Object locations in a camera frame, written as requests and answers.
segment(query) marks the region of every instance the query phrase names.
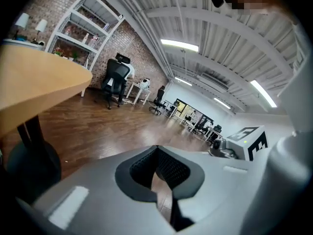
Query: black table leg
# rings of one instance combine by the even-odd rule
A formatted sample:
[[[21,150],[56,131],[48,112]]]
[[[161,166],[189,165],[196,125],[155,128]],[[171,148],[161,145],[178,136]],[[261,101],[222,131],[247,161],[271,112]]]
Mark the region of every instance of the black table leg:
[[[22,142],[11,151],[7,172],[15,182],[16,196],[33,203],[61,179],[61,163],[54,148],[44,140],[38,116],[18,127]]]

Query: brick wall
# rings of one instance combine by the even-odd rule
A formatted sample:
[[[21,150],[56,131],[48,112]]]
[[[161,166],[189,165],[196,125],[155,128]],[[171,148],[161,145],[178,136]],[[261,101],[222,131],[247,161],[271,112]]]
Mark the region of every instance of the brick wall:
[[[41,19],[45,19],[47,20],[47,26],[45,31],[39,34],[39,40],[47,43],[57,23],[75,1],[76,0],[30,0],[21,11],[21,13],[24,12],[29,15],[29,20],[26,28],[19,31],[19,35],[27,36],[27,39],[32,41],[37,35],[37,31],[35,30],[37,24]],[[11,28],[8,34],[10,38],[14,36],[15,29],[15,26]]]
[[[138,83],[144,78],[149,78],[151,81],[150,91],[152,92],[149,100],[156,98],[158,89],[162,85],[166,86],[168,80],[142,39],[125,21],[118,27],[100,53],[92,70],[93,78],[90,87],[100,87],[100,81],[105,76],[107,61],[114,58],[117,53],[129,57],[131,65],[135,69],[135,78],[127,82],[126,92],[132,82]],[[131,96],[136,96],[137,92],[138,88],[134,87]]]
[[[38,40],[43,40],[45,43],[47,43],[56,24],[74,2],[75,0],[30,0],[25,8],[21,11],[21,13],[25,12],[30,16],[29,21],[27,23],[26,29],[20,30],[19,34],[27,36],[28,40],[32,41],[32,39],[34,39],[37,34],[37,31],[35,30],[37,24],[41,19],[46,19],[48,22],[47,27],[44,32],[40,33]],[[87,11],[81,9],[79,12],[88,17]],[[103,27],[102,22],[98,21],[96,18],[93,21],[99,26]],[[86,32],[75,25],[72,25],[71,27],[71,37],[77,40],[82,40]],[[8,37],[13,37],[15,29],[16,28],[14,26],[11,28]],[[55,47],[61,47],[68,56],[70,56],[73,51],[76,51],[79,55],[77,62],[82,65],[88,56],[88,52],[76,47],[72,47],[62,41],[57,41]],[[100,82],[105,76],[107,60],[109,58],[114,58],[118,52],[128,56],[131,59],[131,64],[135,69],[135,79],[131,80],[131,82],[137,83],[144,78],[149,78],[151,80],[150,90],[152,93],[149,99],[153,100],[157,95],[157,90],[159,87],[162,85],[165,86],[168,80],[161,70],[161,67],[155,60],[154,56],[150,53],[149,49],[143,43],[141,38],[137,35],[137,33],[135,33],[135,31],[126,21],[124,21],[119,26],[119,28],[111,36],[100,53],[100,56],[98,57],[97,62],[92,70],[93,78],[90,87],[100,87]],[[128,87],[126,92],[131,86],[131,82],[129,81],[127,83]],[[137,88],[134,88],[131,95],[136,96],[136,93]]]

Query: ceiling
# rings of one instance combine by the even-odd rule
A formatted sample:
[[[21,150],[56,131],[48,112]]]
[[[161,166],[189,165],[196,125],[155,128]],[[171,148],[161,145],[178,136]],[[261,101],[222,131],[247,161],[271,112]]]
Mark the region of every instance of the ceiling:
[[[193,90],[217,97],[234,112],[260,108],[270,113],[267,102],[249,83],[256,79],[279,106],[277,94],[292,77],[296,57],[293,29],[287,19],[274,13],[239,14],[225,4],[215,8],[211,0],[117,2],[169,78],[191,82]],[[199,53],[162,46],[160,39],[197,45]],[[225,83],[227,92],[200,82],[196,76],[203,72]]]

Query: white robot body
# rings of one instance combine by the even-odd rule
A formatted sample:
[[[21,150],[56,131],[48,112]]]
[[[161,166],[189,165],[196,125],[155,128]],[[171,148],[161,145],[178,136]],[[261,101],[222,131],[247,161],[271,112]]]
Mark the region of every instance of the white robot body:
[[[144,88],[144,89],[149,89],[149,88],[150,88],[150,80],[149,80],[148,78],[143,79],[143,80],[140,82],[139,86],[140,86],[141,88]]]

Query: white wall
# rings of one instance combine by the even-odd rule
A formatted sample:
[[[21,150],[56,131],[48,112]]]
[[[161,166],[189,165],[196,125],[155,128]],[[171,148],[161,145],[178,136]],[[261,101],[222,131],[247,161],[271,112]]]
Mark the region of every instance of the white wall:
[[[283,137],[290,136],[293,126],[288,116],[237,113],[236,116],[228,116],[223,126],[223,136],[228,137],[244,127],[264,125],[268,139],[268,146],[272,147]]]
[[[214,126],[217,124],[222,126],[223,134],[224,120],[228,116],[228,114],[220,107],[212,103],[207,97],[203,96],[202,94],[195,93],[189,88],[185,88],[183,85],[181,86],[173,83],[171,86],[169,86],[169,89],[164,94],[163,99],[174,103],[177,98],[184,101],[186,104],[189,104],[191,107],[205,114],[209,118],[213,119]]]

